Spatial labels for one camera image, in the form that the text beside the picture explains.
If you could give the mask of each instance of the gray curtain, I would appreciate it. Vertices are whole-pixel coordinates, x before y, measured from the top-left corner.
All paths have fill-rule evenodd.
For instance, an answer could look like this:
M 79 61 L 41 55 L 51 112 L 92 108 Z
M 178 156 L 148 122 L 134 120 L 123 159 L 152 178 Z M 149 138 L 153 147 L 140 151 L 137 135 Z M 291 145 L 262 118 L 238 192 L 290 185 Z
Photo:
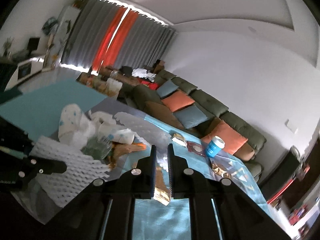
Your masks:
M 89 68 L 119 7 L 107 1 L 88 0 L 70 34 L 61 62 Z
M 113 65 L 119 69 L 121 66 L 130 66 L 133 69 L 152 66 L 157 59 L 161 59 L 175 29 L 162 26 L 145 15 L 139 15 Z

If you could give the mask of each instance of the blue cup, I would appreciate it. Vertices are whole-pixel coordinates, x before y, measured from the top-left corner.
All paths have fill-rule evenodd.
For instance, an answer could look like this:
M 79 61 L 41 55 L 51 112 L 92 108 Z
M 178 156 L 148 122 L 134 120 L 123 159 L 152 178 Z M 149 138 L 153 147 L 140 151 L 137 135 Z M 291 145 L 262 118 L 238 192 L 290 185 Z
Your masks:
M 220 150 L 224 148 L 224 145 L 225 143 L 220 137 L 214 136 L 206 147 L 205 154 L 208 157 L 213 158 Z

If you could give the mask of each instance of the white textured mat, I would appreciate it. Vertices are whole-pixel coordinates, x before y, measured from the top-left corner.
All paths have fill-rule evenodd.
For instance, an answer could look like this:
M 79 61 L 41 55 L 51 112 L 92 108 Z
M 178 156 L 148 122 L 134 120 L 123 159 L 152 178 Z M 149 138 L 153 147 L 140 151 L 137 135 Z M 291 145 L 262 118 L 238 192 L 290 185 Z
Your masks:
M 110 169 L 101 161 L 44 136 L 39 138 L 30 155 L 63 161 L 68 166 L 67 171 L 62 174 L 36 176 L 36 181 L 59 207 L 67 205 L 94 179 L 108 180 L 109 177 L 105 172 Z

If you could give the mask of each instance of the orange curtain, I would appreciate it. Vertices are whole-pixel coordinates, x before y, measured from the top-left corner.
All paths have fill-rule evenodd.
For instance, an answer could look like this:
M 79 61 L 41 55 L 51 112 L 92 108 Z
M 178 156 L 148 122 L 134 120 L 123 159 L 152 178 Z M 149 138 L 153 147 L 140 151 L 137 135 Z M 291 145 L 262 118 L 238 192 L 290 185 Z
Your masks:
M 109 66 L 113 65 L 117 59 L 118 53 L 124 43 L 125 38 L 127 37 L 129 31 L 131 30 L 134 22 L 138 17 L 138 12 L 130 10 L 124 20 L 122 21 L 116 36 L 113 38 L 111 45 L 104 54 L 103 65 Z
M 115 32 L 116 28 L 118 27 L 125 11 L 126 11 L 126 8 L 120 7 L 119 10 L 117 11 L 115 17 L 113 18 L 112 22 L 110 23 L 110 25 L 106 31 L 106 34 L 105 34 L 105 36 L 99 46 L 98 52 L 93 60 L 92 70 L 98 71 L 100 69 L 103 58 L 105 57 L 105 54 L 107 52 L 108 45 L 109 45 L 110 40 L 113 36 L 113 33 Z

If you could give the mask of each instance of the orange pillow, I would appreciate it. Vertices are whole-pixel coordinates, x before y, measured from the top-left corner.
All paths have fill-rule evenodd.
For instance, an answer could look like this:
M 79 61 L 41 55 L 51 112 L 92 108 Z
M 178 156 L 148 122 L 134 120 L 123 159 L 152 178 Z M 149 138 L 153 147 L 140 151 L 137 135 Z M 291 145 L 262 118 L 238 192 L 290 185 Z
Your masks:
M 219 136 L 224 142 L 224 151 L 233 155 L 237 150 L 241 148 L 247 142 L 247 138 L 243 137 L 240 133 L 233 130 L 224 121 L 221 121 L 211 133 L 203 137 L 205 143 L 209 143 L 214 136 Z
M 182 91 L 177 91 L 161 101 L 165 106 L 169 107 L 171 112 L 175 112 L 185 106 L 192 105 L 195 102 Z

